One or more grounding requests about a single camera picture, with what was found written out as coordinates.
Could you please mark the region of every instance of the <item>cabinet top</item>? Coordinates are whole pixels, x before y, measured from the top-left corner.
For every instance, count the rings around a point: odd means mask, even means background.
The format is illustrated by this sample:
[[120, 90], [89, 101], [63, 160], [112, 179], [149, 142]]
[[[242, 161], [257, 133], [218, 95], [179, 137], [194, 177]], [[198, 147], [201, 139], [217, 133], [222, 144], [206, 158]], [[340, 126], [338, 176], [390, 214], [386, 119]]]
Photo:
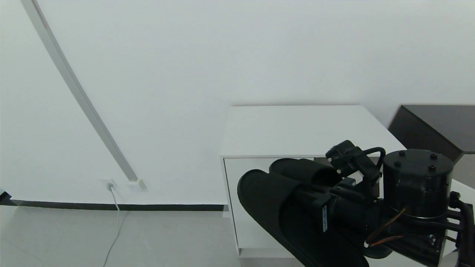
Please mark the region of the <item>cabinet top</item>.
[[405, 149], [360, 105], [235, 106], [230, 108], [220, 156], [324, 157], [344, 140], [363, 150]]

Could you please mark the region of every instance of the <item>black baseboard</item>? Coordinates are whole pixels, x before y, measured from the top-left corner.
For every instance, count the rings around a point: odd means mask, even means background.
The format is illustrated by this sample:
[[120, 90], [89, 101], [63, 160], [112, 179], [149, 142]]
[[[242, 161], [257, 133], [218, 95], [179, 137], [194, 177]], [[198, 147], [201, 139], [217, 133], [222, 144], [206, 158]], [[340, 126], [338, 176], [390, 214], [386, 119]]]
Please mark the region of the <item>black baseboard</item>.
[[[43, 201], [24, 201], [11, 200], [11, 196], [4, 192], [0, 195], [0, 205], [3, 206], [21, 206], [38, 207], [51, 209], [69, 209], [69, 210], [117, 210], [114, 204], [92, 204], [92, 203], [62, 203], [62, 202], [43, 202]], [[224, 211], [227, 205], [132, 205], [119, 204], [120, 210], [134, 211]]]

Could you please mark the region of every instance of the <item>cylindrical motor housing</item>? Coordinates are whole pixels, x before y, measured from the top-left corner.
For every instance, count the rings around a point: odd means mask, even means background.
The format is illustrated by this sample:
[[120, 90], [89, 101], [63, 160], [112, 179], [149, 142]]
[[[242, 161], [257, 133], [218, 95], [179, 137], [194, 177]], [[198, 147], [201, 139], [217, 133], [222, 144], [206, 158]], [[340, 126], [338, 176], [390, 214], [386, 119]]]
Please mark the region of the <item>cylindrical motor housing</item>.
[[384, 201], [405, 215], [433, 219], [448, 208], [452, 161], [429, 150], [409, 149], [384, 158]]

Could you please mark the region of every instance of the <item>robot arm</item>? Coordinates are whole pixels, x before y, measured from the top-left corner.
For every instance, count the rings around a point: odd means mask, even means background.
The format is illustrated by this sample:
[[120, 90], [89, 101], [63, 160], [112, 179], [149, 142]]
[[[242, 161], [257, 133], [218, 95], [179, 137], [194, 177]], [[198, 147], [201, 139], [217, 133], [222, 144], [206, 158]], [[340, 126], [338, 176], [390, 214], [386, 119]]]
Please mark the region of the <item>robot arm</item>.
[[[376, 164], [367, 156], [375, 152]], [[306, 267], [367, 267], [364, 256], [385, 258], [392, 251], [437, 267], [447, 230], [458, 233], [457, 266], [475, 267], [472, 205], [450, 191], [453, 163], [447, 157], [412, 149], [386, 155], [350, 141], [326, 157], [332, 166], [277, 160], [269, 173], [248, 171], [237, 188], [249, 215]], [[363, 175], [359, 183], [348, 178], [357, 171]]]

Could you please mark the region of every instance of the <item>white cabinet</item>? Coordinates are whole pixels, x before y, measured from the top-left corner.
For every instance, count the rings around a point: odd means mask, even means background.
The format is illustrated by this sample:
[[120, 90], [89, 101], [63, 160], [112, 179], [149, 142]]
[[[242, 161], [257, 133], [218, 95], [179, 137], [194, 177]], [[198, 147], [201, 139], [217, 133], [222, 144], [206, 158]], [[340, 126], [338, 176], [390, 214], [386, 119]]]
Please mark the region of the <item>white cabinet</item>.
[[220, 161], [240, 257], [292, 257], [257, 224], [239, 203], [237, 186], [249, 170], [268, 172], [279, 158], [324, 160], [334, 145], [350, 140], [362, 149], [404, 149], [364, 107], [244, 106], [232, 107]]

